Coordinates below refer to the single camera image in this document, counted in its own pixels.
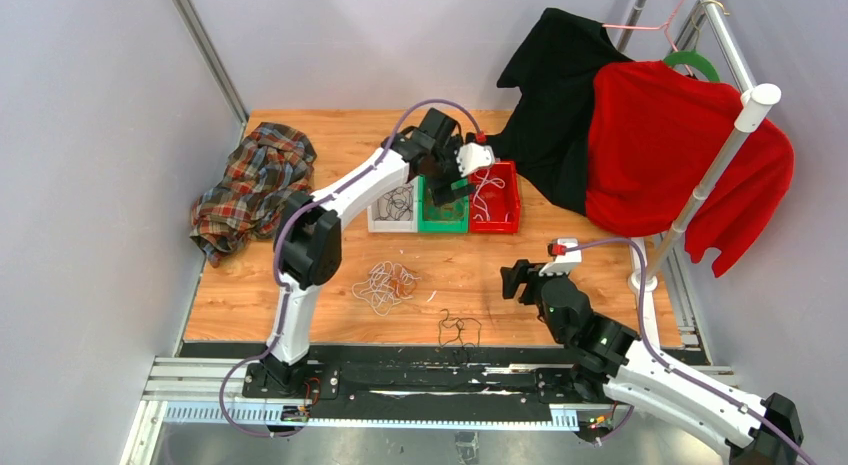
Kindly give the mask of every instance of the white wall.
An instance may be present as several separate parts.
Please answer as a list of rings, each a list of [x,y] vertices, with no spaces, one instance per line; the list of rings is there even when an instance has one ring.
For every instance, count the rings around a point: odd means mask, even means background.
[[[659,25],[678,0],[649,0]],[[633,0],[193,0],[249,109],[405,108],[444,97],[509,109],[495,88],[546,7],[621,23]],[[660,33],[636,32],[634,58],[659,59]]]
[[[117,463],[236,122],[171,0],[0,0],[0,462]]]
[[[703,326],[745,387],[795,400],[813,458],[844,463],[848,52],[838,33],[848,0],[722,1],[755,79],[783,90],[770,118],[792,140],[795,175],[764,233],[725,276],[714,279],[706,258],[692,267]],[[732,80],[710,31],[701,43]]]

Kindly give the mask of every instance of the green plastic bin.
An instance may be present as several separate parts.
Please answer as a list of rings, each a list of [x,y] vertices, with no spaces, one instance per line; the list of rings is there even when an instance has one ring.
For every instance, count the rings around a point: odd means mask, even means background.
[[[418,233],[468,233],[468,197],[436,207],[427,190],[426,177],[418,177]],[[464,187],[462,180],[454,188]]]

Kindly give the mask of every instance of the red plastic bin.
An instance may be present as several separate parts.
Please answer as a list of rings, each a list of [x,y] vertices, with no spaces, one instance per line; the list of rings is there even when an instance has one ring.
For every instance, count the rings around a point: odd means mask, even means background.
[[[468,197],[468,231],[471,233],[518,232],[521,197],[518,195],[515,163],[497,162],[491,168],[475,172],[468,177],[468,181],[477,187],[477,191]]]

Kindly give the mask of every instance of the plaid shirt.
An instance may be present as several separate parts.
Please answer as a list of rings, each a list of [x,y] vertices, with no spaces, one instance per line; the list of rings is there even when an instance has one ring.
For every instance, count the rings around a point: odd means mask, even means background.
[[[286,198],[309,190],[315,150],[302,132],[261,123],[230,154],[224,179],[191,207],[189,236],[217,267],[251,237],[273,238]]]

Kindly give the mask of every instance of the clothes hanger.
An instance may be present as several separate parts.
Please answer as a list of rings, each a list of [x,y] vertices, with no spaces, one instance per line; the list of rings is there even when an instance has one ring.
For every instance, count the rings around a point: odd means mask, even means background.
[[[677,49],[677,45],[675,45],[674,40],[671,38],[671,34],[668,32],[668,28],[671,25],[671,21],[674,19],[675,16],[677,16],[677,12],[680,11],[680,7],[683,6],[683,2],[685,2],[685,1],[686,0],[680,0],[680,2],[678,2],[677,6],[674,7],[674,11],[672,11],[671,15],[668,16],[668,20],[663,22],[658,27],[637,27],[637,26],[632,26],[632,25],[616,25],[616,24],[610,24],[610,23],[603,24],[603,27],[604,28],[626,29],[626,30],[662,30],[663,34],[665,34],[666,40],[668,40],[668,43],[671,45],[671,49],[674,50],[675,52],[678,52],[679,50]],[[686,66],[686,70],[689,73],[692,73],[692,70],[689,68],[688,65]]]
[[[725,15],[730,15],[730,12],[724,8],[724,4],[719,2],[718,0],[707,0],[701,3],[701,10],[703,10],[703,6],[708,3],[714,3],[721,8],[721,11]],[[698,43],[701,41],[701,27],[695,21],[695,14],[689,16],[689,21],[692,23],[692,27],[695,29],[697,35],[695,36],[695,44],[692,46],[692,50],[678,50],[676,52],[670,53],[667,57],[663,59],[663,62],[671,68],[674,68],[677,65],[689,65],[695,70],[698,70],[709,80],[710,82],[721,82],[721,77],[719,77],[718,70],[713,66],[710,61],[698,53]]]
[[[706,57],[694,50],[678,50],[670,53],[663,59],[663,63],[671,68],[677,65],[686,65],[704,74],[707,80],[711,82],[720,82],[718,70],[715,69],[712,63]]]

